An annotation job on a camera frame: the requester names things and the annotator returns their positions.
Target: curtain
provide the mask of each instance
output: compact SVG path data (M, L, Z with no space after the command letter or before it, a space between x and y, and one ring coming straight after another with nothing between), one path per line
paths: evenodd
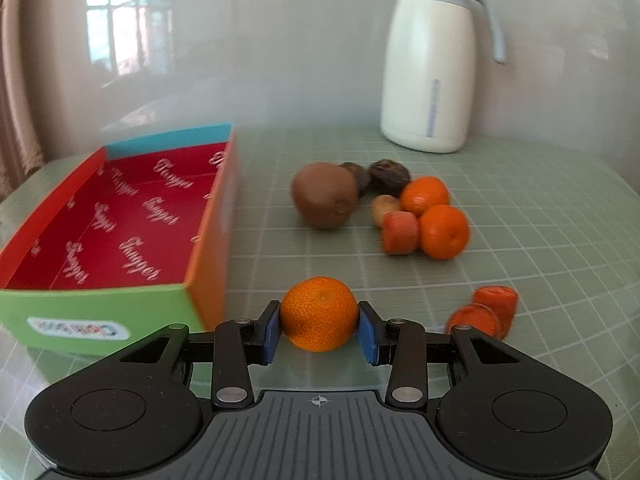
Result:
M20 0L0 0L0 202L44 165L22 75Z

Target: green table surface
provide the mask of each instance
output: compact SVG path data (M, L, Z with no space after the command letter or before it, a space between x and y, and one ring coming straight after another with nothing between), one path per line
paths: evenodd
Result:
M640 478L640 199L606 164L585 153L478 137L450 155L414 152L377 130L240 131L239 145L229 319L255 318L295 283L327 275L383 318L440 331L477 286L512 286L521 301L507 343L602 396L615 424L598 469L607 479ZM301 223L289 183L303 164L380 158L447 184L472 225L463 254L450 262L383 255L370 198L340 230ZM0 205L0 246L80 160L47 164ZM31 480L42 471L24 436L25 409L47 384L94 359L23 348L0 327L0 478ZM256 389L384 388L388 367L367 366L355 341L311 354L283 338L274 364L250 373ZM210 365L198 365L191 389L208 397L209 376ZM448 388L443 367L430 369L430 396Z

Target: green tablecloth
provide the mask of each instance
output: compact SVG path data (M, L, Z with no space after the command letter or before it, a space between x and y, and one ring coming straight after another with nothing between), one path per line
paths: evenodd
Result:
M605 399L615 428L599 471L640 478L640 199L614 171L591 155L517 140L473 138L451 155L406 150L376 130L241 132L239 140L229 318L256 317L291 285L321 274L345 282L383 318L441 330L477 286L512 286L522 301L507 343ZM302 164L380 158L449 186L472 223L465 253L452 262L382 255L367 200L336 232L300 223L288 187ZM0 205L3 242L78 160L47 165ZM46 384L90 362L25 349L0 332L0 478L31 480L42 470L24 437L24 410ZM209 375L210 366L194 372L200 396L209 395ZM255 388L383 388L387 375L364 363L355 342L309 354L285 339L273 365L251 367ZM444 369L434 367L430 394L447 389Z

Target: cut carrot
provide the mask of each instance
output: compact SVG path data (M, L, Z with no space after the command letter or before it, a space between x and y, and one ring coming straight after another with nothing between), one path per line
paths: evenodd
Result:
M387 213L382 221L382 247L386 254L411 254L418 248L418 219L407 211Z
M500 320L487 306L472 303L459 308L447 321L445 332L449 334L456 325L471 325L491 337L500 338Z
M500 339L504 339L509 333L511 322L516 315L518 293L503 285L481 286L476 289L471 301L483 304L495 312L502 327Z

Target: wall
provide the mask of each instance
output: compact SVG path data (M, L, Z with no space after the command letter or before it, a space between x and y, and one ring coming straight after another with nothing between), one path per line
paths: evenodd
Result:
M22 0L26 77L50 156L173 126L376 126L395 0L170 0L175 70L92 72L84 0ZM494 0L508 63L477 14L472 134L601 154L640 189L640 0Z

